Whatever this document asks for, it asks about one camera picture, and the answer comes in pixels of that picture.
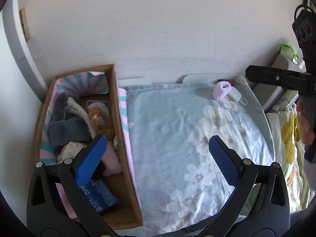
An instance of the light blue bedsheet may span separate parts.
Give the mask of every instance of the light blue bedsheet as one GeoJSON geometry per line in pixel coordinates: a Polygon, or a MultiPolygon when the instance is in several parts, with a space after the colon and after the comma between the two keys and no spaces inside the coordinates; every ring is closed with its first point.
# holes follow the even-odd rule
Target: light blue bedsheet
{"type": "Polygon", "coordinates": [[[241,158],[275,159],[266,117],[243,77],[247,106],[212,99],[213,83],[125,87],[136,192],[144,225],[119,234],[154,236],[214,215],[233,191],[208,151],[219,135],[241,158]]]}

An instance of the white ring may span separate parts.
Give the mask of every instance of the white ring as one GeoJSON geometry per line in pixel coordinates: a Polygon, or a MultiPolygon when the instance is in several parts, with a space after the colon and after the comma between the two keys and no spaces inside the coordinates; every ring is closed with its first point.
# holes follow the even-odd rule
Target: white ring
{"type": "Polygon", "coordinates": [[[242,106],[244,106],[244,107],[246,107],[246,106],[248,106],[248,101],[247,101],[247,99],[245,98],[245,97],[241,97],[241,99],[240,99],[240,104],[242,105],[242,106]]]}
{"type": "Polygon", "coordinates": [[[43,165],[42,161],[36,163],[36,167],[41,167],[43,165]]]}
{"type": "Polygon", "coordinates": [[[64,163],[65,163],[66,165],[70,164],[71,162],[72,162],[72,158],[66,158],[66,159],[64,160],[64,163]]]}

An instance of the pink sock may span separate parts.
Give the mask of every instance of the pink sock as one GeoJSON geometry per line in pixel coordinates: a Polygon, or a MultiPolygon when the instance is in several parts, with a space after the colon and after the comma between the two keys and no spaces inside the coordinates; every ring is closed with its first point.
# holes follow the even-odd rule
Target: pink sock
{"type": "Polygon", "coordinates": [[[213,99],[218,101],[224,98],[230,91],[232,86],[226,81],[218,82],[213,91],[213,99]]]}
{"type": "Polygon", "coordinates": [[[115,153],[112,141],[108,140],[106,152],[101,158],[102,162],[105,165],[105,170],[102,173],[103,176],[110,176],[122,172],[122,166],[118,159],[119,158],[115,153]]]}

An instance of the black cable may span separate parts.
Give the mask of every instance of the black cable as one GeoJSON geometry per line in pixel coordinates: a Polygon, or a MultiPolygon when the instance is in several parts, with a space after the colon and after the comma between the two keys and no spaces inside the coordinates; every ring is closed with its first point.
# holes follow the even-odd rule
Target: black cable
{"type": "Polygon", "coordinates": [[[307,8],[309,9],[311,12],[314,12],[313,9],[311,7],[309,7],[308,5],[306,4],[301,4],[301,5],[298,5],[297,8],[295,9],[295,12],[294,12],[294,21],[296,21],[296,15],[297,15],[297,12],[300,8],[307,8]]]}

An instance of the white flower print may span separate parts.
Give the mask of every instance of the white flower print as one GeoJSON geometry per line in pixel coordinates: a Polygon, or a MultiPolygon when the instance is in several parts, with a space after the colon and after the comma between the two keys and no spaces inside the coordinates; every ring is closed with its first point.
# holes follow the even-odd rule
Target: white flower print
{"type": "Polygon", "coordinates": [[[129,122],[129,123],[128,123],[128,128],[130,129],[130,128],[132,128],[134,125],[135,125],[134,122],[129,122]]]}
{"type": "Polygon", "coordinates": [[[206,155],[209,152],[209,139],[219,134],[219,130],[228,127],[232,116],[228,110],[216,106],[205,106],[203,108],[204,118],[201,118],[188,136],[188,141],[195,146],[197,153],[206,155]]]}
{"type": "Polygon", "coordinates": [[[189,174],[185,174],[183,179],[195,183],[200,189],[203,189],[205,186],[212,185],[212,179],[216,177],[213,171],[209,171],[209,166],[205,162],[202,162],[198,168],[193,164],[188,164],[186,166],[189,174]]]}
{"type": "Polygon", "coordinates": [[[238,140],[235,140],[236,136],[231,136],[230,134],[226,134],[223,136],[222,140],[226,144],[226,146],[230,149],[235,149],[236,143],[238,144],[238,140]]]}
{"type": "Polygon", "coordinates": [[[245,78],[243,76],[237,76],[235,77],[235,81],[238,83],[238,84],[242,84],[244,86],[248,86],[247,84],[247,81],[245,80],[245,78]]]}
{"type": "Polygon", "coordinates": [[[239,126],[239,132],[240,132],[240,134],[242,135],[242,137],[243,137],[244,139],[249,139],[249,138],[250,138],[250,136],[249,136],[249,130],[248,130],[247,125],[245,125],[245,124],[240,124],[240,126],[239,126]]]}
{"type": "Polygon", "coordinates": [[[214,172],[215,174],[220,172],[220,169],[219,169],[218,165],[216,164],[211,153],[208,153],[206,155],[206,163],[210,166],[211,172],[214,172]]]}
{"type": "Polygon", "coordinates": [[[229,98],[228,96],[225,96],[224,98],[220,99],[220,101],[224,104],[224,107],[227,109],[237,111],[239,108],[238,103],[231,100],[231,98],[229,98]]]}
{"type": "Polygon", "coordinates": [[[209,194],[207,192],[198,193],[198,187],[189,183],[184,192],[175,190],[170,194],[172,200],[166,207],[167,212],[177,212],[178,216],[185,218],[187,214],[195,214],[200,211],[202,203],[208,201],[209,194]]]}
{"type": "Polygon", "coordinates": [[[183,219],[177,220],[173,225],[168,225],[163,230],[163,233],[170,233],[180,230],[184,227],[193,225],[194,222],[200,222],[201,220],[208,218],[209,215],[199,212],[198,214],[187,214],[183,219]]]}
{"type": "Polygon", "coordinates": [[[207,138],[199,126],[195,126],[188,136],[188,141],[195,146],[195,151],[201,155],[209,152],[209,138],[207,138]]]}
{"type": "Polygon", "coordinates": [[[198,124],[204,130],[205,136],[209,135],[209,131],[213,126],[218,129],[223,128],[232,121],[232,116],[229,111],[221,107],[205,106],[203,108],[203,114],[205,115],[205,118],[201,118],[198,124]]]}

